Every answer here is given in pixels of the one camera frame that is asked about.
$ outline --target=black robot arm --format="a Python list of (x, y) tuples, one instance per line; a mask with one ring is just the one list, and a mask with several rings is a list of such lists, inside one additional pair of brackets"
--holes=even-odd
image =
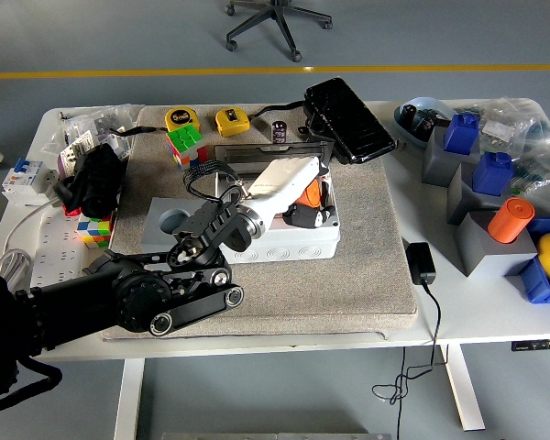
[[(206, 202), (174, 231), (169, 252), (125, 256), (107, 250), (85, 276), (29, 291), (0, 278), (0, 395), (17, 381), (17, 362), (46, 376), (0, 398), (0, 411), (54, 388), (61, 372), (32, 359), (113, 325), (164, 336), (242, 303), (243, 290), (219, 249), (242, 251), (250, 227), (236, 202)], [(167, 263), (169, 270), (148, 269)]]

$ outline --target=plastic bag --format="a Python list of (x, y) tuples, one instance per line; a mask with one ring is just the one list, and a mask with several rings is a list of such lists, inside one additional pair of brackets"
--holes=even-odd
[(501, 151), (511, 156), (514, 193), (550, 184), (550, 122), (538, 103), (504, 97), (457, 111), (478, 116), (481, 153)]
[(73, 109), (74, 116), (61, 115), (61, 124), (45, 142), (41, 151), (59, 155), (75, 140), (90, 132), (98, 141), (110, 135), (110, 129), (126, 131), (136, 126), (142, 105), (121, 104)]

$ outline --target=white table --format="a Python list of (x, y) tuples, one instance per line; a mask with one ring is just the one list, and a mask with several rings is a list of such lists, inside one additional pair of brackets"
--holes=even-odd
[[(456, 107), (471, 101), (446, 101)], [(399, 138), (392, 122), (399, 102), (367, 103), (379, 121)], [(78, 115), (84, 109), (53, 109), (42, 118), (28, 152), (30, 160), (44, 160), (55, 168), (55, 155), (41, 151), (60, 123), (59, 112)], [(453, 239), (455, 226), (446, 223), (446, 188), (421, 184), (422, 151), (400, 146), (382, 158), (390, 192), (395, 203), (401, 235), (408, 243), (427, 241), (434, 257), (436, 280), (432, 293), (442, 308), (442, 324), (437, 343), (449, 347), (448, 374), (463, 427), (483, 429), (479, 407), (460, 349), (461, 344), (550, 339), (550, 304), (534, 305), (525, 299), (519, 277), (494, 280), (468, 280), (461, 272), (461, 261)], [(0, 256), (6, 236), (31, 207), (11, 203), (0, 223)], [(11, 238), (11, 245), (34, 255), (40, 215), (27, 222)], [(430, 346), (435, 328), (434, 303), (416, 287), (419, 316), (408, 330), (384, 335), (270, 335), (223, 336), (169, 340), (123, 340), (104, 342), (99, 334), (88, 335), (40, 355), (42, 361), (127, 359), (121, 389), (116, 438), (136, 434), (136, 417), (144, 358), (211, 356), (242, 353), (290, 352), (371, 347)]]

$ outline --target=yellow tape measure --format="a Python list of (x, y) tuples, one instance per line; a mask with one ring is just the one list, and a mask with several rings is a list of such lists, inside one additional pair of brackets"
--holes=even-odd
[(227, 107), (216, 115), (216, 125), (223, 138), (237, 135), (250, 128), (250, 121), (242, 108)]
[(192, 124), (196, 130), (201, 131), (198, 115), (190, 107), (175, 107), (165, 115), (165, 127), (169, 131), (177, 130), (188, 124)]

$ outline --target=yellow floor line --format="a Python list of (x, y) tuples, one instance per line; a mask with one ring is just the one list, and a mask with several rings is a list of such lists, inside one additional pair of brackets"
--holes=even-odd
[(424, 73), (550, 71), (550, 64), (436, 64), (409, 66), (236, 67), (207, 69), (125, 69), (102, 71), (0, 71), (0, 80), (120, 76), (263, 75), (298, 73)]

